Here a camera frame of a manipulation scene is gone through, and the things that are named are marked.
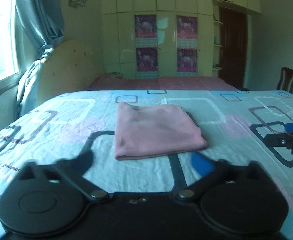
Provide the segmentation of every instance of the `brown wooden door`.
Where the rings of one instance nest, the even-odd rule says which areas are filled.
[[[220,8],[221,45],[219,78],[241,89],[244,83],[247,56],[247,15]]]

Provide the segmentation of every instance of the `tied curtain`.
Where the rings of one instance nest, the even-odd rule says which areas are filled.
[[[35,62],[18,85],[17,117],[35,108],[42,58],[47,58],[63,39],[60,0],[16,0],[16,9],[24,30],[38,50]]]

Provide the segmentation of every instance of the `window sill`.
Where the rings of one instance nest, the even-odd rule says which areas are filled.
[[[17,86],[20,78],[21,74],[16,73],[0,80],[0,95],[13,88],[14,86]]]

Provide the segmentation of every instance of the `wooden headboard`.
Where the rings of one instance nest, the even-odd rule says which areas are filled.
[[[57,95],[83,90],[98,76],[91,50],[77,40],[63,42],[42,62],[37,106]]]

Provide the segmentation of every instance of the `black circular disc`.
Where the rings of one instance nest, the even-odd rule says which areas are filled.
[[[227,183],[208,190],[200,200],[200,207],[206,218],[223,230],[257,235],[281,226],[282,203],[258,184]]]
[[[54,235],[84,210],[83,196],[71,187],[60,183],[26,184],[0,198],[0,220],[10,231],[24,236]]]

